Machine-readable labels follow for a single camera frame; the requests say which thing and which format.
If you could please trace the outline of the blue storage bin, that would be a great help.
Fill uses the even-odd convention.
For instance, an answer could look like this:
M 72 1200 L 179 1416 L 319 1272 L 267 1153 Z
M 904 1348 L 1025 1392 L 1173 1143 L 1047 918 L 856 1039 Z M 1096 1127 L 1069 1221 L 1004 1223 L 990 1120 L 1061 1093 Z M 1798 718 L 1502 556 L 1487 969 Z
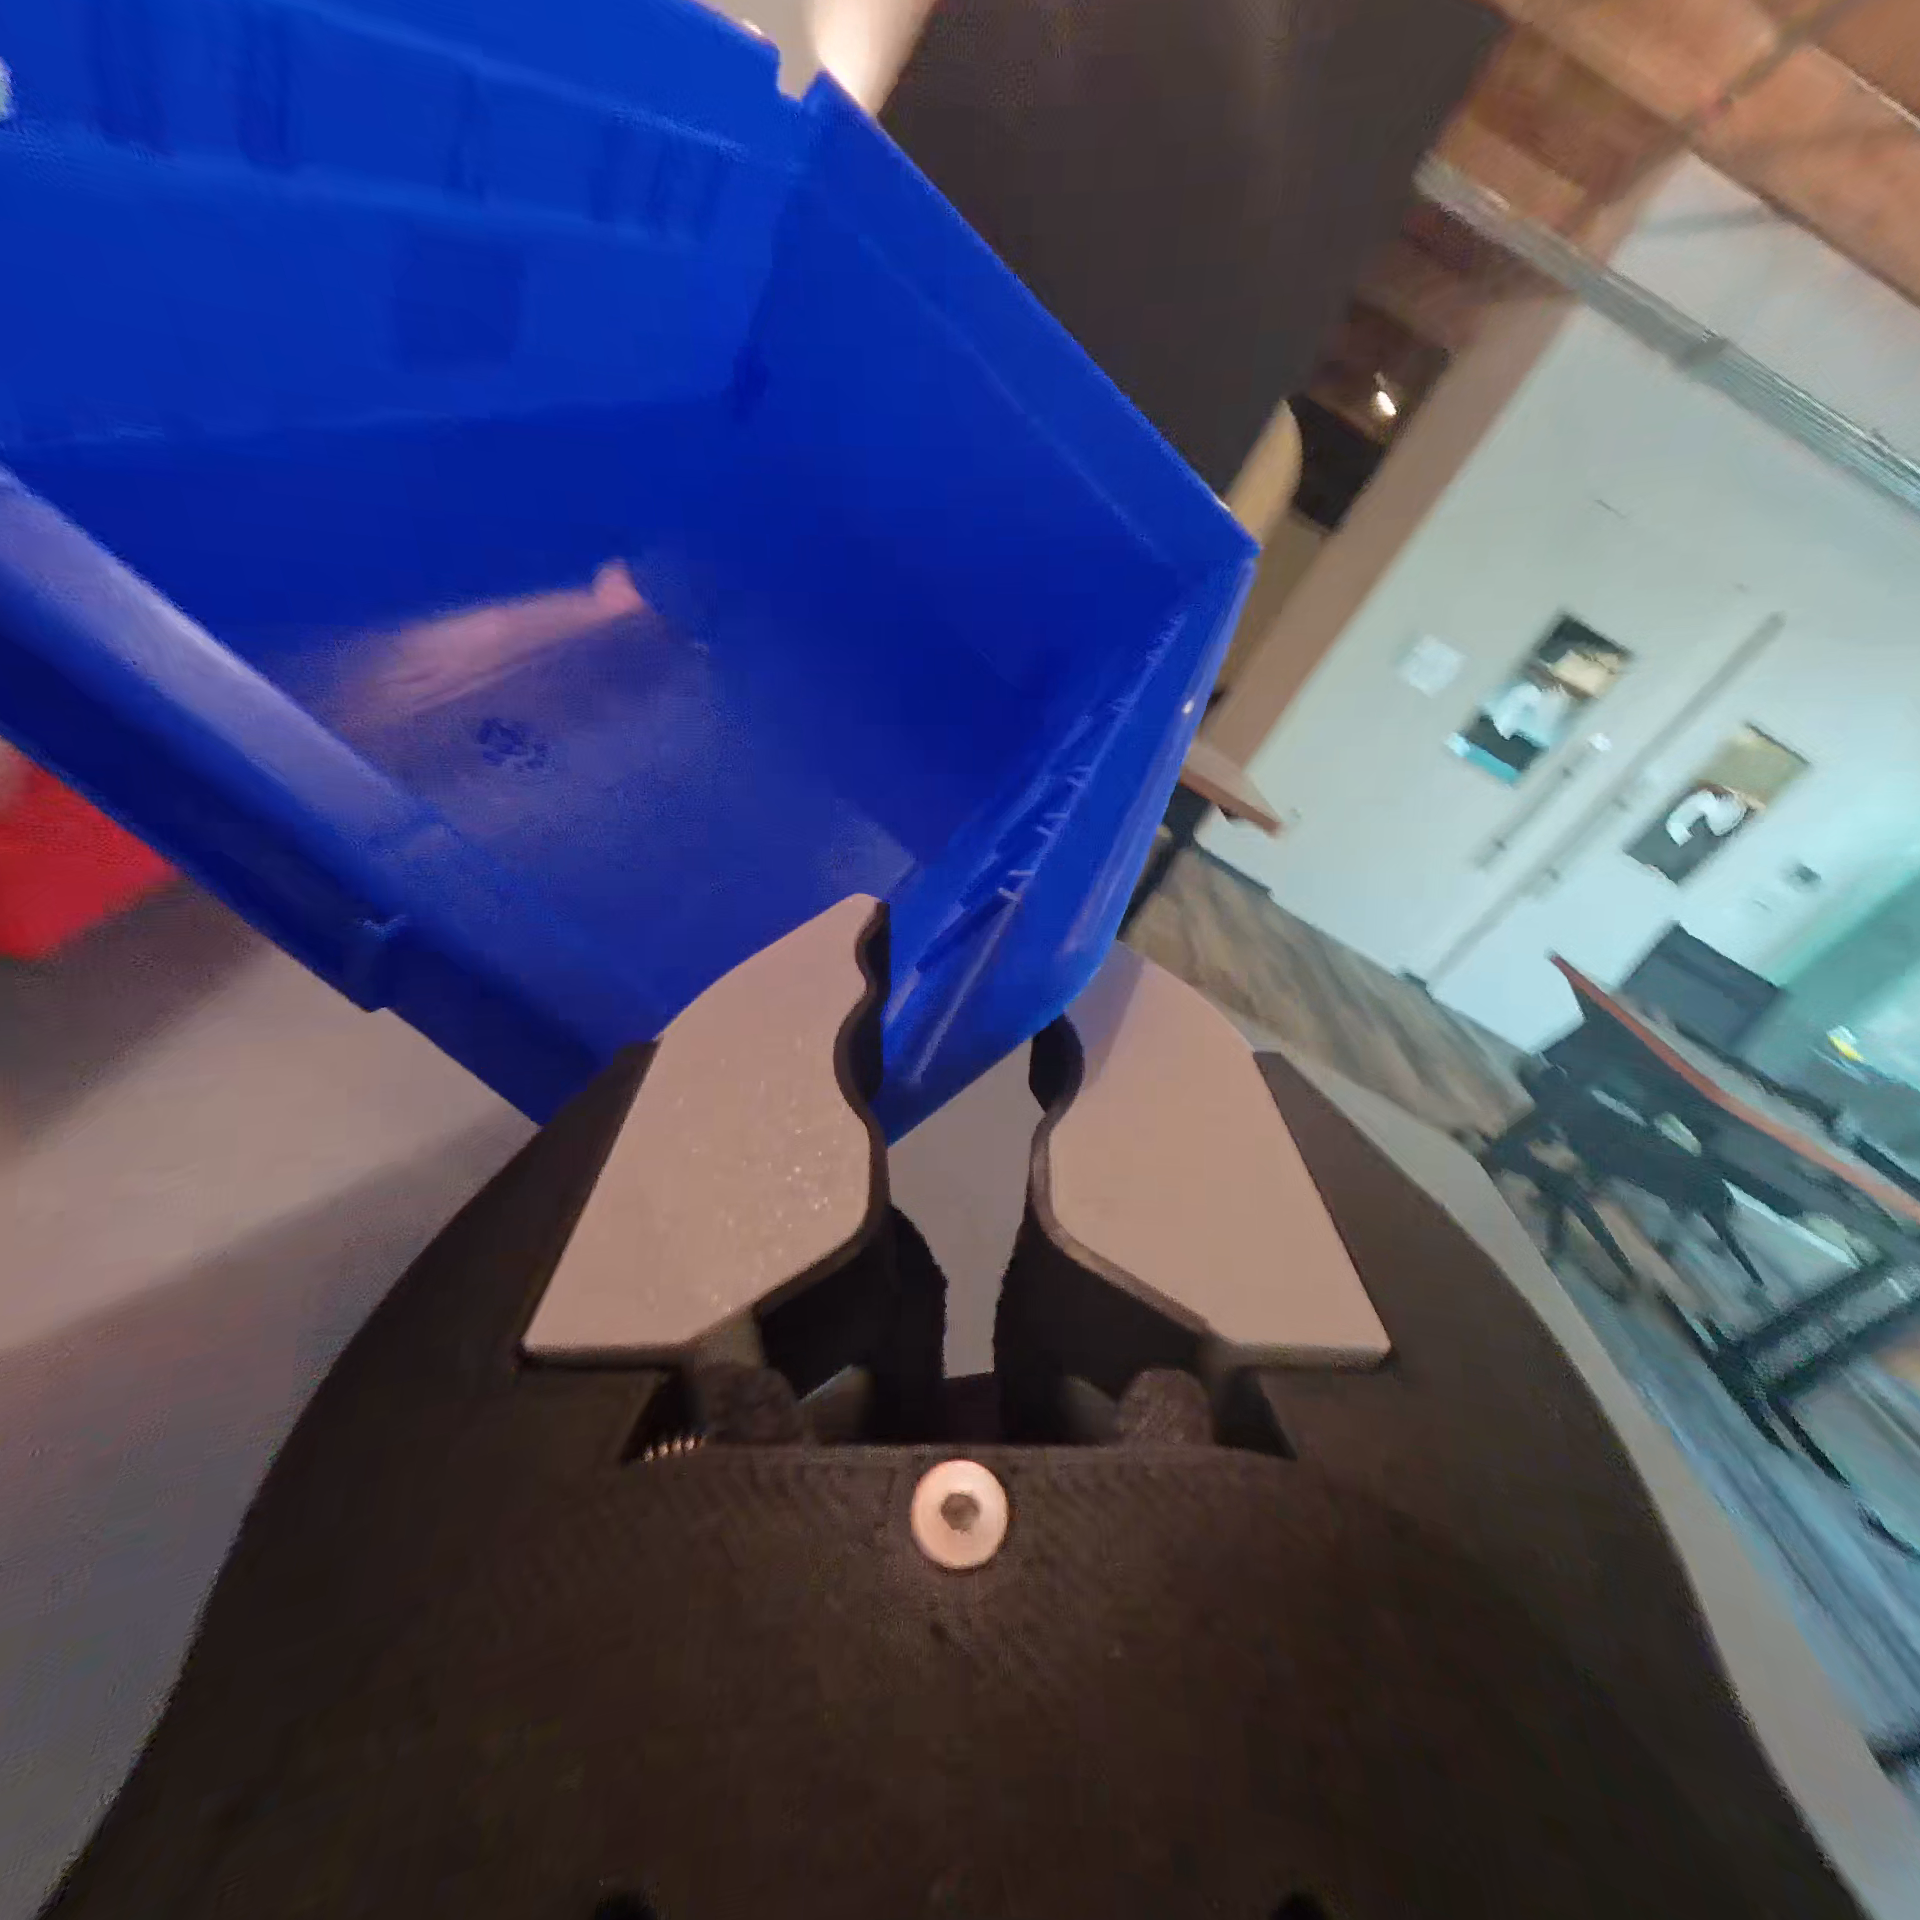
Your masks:
M 848 896 L 879 1127 L 1113 945 L 1255 548 L 699 5 L 5 5 L 1 727 L 550 1120 Z

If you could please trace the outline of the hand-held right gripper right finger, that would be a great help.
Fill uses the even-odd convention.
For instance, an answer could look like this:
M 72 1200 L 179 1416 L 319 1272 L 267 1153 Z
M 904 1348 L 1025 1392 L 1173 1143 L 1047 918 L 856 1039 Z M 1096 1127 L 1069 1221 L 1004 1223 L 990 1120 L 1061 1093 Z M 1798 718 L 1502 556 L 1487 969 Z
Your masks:
M 1369 1371 L 1382 1316 L 1247 1038 L 1115 945 L 1030 1047 L 1004 1373 Z

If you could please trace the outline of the wooden table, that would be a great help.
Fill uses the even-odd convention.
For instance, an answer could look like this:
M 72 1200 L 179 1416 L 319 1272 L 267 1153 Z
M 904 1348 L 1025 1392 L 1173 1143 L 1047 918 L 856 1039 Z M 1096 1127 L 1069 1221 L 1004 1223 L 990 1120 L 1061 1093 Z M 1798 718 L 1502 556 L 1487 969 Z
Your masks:
M 1814 1127 L 1812 1117 L 1797 1111 L 1784 1095 L 1767 1093 L 1743 1067 L 1716 1062 L 1700 1044 L 1654 1015 L 1614 996 L 1560 952 L 1550 950 L 1548 963 L 1572 990 L 1581 1031 L 1614 1053 L 1643 1057 L 1648 1075 L 1659 1075 L 1686 1089 L 1673 1095 L 1673 1100 L 1686 1102 L 1696 1111 L 1711 1111 L 1728 1127 L 1742 1127 L 1752 1136 L 1773 1141 L 1798 1163 L 1816 1168 L 1823 1176 L 1848 1187 L 1899 1221 L 1918 1223 L 1915 1192 L 1871 1171 L 1859 1151 Z

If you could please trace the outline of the framed wall picture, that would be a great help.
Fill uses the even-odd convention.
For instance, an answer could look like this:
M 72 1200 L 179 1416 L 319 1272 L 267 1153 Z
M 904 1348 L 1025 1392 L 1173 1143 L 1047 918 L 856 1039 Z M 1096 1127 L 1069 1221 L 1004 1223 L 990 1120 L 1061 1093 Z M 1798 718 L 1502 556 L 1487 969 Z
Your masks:
M 1446 737 L 1446 749 L 1502 784 L 1517 784 L 1614 689 L 1632 660 L 1620 641 L 1559 615 Z
M 1718 742 L 1686 784 L 1664 798 L 1622 843 L 1622 854 L 1673 886 L 1686 884 L 1805 772 L 1807 758 L 1800 751 L 1743 724 Z

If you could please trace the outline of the black display board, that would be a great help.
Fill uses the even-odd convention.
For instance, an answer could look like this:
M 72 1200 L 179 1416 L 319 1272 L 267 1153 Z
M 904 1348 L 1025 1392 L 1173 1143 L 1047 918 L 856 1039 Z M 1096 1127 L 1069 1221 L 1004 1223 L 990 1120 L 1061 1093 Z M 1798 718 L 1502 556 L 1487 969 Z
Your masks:
M 1470 3 L 944 3 L 879 123 L 1225 496 L 1503 27 Z

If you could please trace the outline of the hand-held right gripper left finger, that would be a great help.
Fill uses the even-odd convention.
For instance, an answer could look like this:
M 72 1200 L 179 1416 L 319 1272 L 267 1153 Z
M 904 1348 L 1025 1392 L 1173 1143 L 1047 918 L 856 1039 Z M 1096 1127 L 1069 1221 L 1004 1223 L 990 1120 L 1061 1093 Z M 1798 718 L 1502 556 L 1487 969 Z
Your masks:
M 518 1335 L 553 1369 L 893 1369 L 889 915 L 848 896 L 663 1031 Z

